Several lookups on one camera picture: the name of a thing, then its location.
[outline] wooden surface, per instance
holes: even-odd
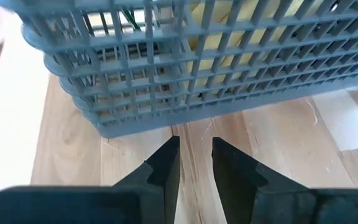
[[[225,223],[213,136],[308,187],[358,187],[358,87],[104,139],[49,78],[17,17],[9,27],[0,58],[0,189],[112,185],[173,134],[181,137],[177,223]]]

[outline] yellow object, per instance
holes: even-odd
[[[313,5],[310,7],[309,11],[307,12],[308,14],[314,13],[318,6],[321,4],[323,0],[316,0]],[[293,16],[298,8],[300,7],[300,5],[302,4],[303,0],[295,0],[292,2],[292,4],[290,5],[290,7],[288,8],[287,12],[285,13],[285,16]],[[238,21],[244,21],[244,20],[250,20],[250,18],[252,17],[252,14],[255,11],[255,7],[258,3],[258,0],[251,0],[251,1],[246,1],[240,10],[240,13],[237,17]],[[278,8],[278,4],[280,3],[280,1],[270,1],[269,5],[265,8],[265,11],[263,13],[263,17],[267,18],[267,17],[273,17],[273,15],[275,14],[277,8]],[[194,11],[193,11],[193,16],[197,16],[197,17],[201,17],[202,15],[194,15]],[[226,16],[221,23],[226,23],[227,21],[227,17]],[[273,33],[273,35],[271,36],[270,40],[278,40],[280,38],[280,36],[283,34],[283,31],[285,30],[286,27],[278,27],[275,29],[275,32]],[[257,44],[260,42],[263,34],[265,32],[265,29],[263,30],[255,30],[254,34],[252,35],[249,43],[250,44]],[[230,36],[229,42],[227,44],[228,47],[233,46],[233,45],[239,45],[241,42],[241,38],[243,36],[244,32],[233,32]],[[204,46],[205,50],[208,49],[217,49],[219,46],[219,42],[221,40],[222,34],[219,35],[211,35],[206,39],[206,43]],[[248,63],[248,61],[250,60],[252,54],[248,53],[248,54],[243,54],[241,61],[239,62],[239,64],[244,64],[244,63]],[[260,55],[260,58],[266,58],[267,54],[265,55]],[[234,56],[227,56],[225,58],[222,59],[221,62],[221,67],[227,67],[230,66],[232,60],[233,60]],[[204,69],[209,69],[212,67],[213,64],[213,59],[211,60],[202,60],[200,62],[200,67],[199,70],[204,70]],[[187,65],[187,70],[188,72],[191,71],[191,68],[193,66],[193,63],[190,62]],[[240,76],[240,72],[237,72],[233,75],[233,79],[235,78],[239,78]],[[256,74],[256,72],[252,72],[251,74],[249,74],[250,76],[254,76]],[[215,83],[219,83],[222,82],[224,80],[224,75],[220,75],[218,77],[215,78],[214,82]],[[206,83],[206,79],[199,79],[196,81],[196,86],[198,85],[205,85]]]

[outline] grid basket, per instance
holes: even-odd
[[[107,138],[358,85],[358,0],[0,5]]]

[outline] green wire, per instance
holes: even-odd
[[[137,25],[135,19],[132,17],[129,11],[123,9],[122,12],[124,13],[125,18],[134,26],[135,30],[141,31],[139,25]]]

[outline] plastic crate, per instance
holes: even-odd
[[[104,137],[358,85],[358,0],[0,5]]]

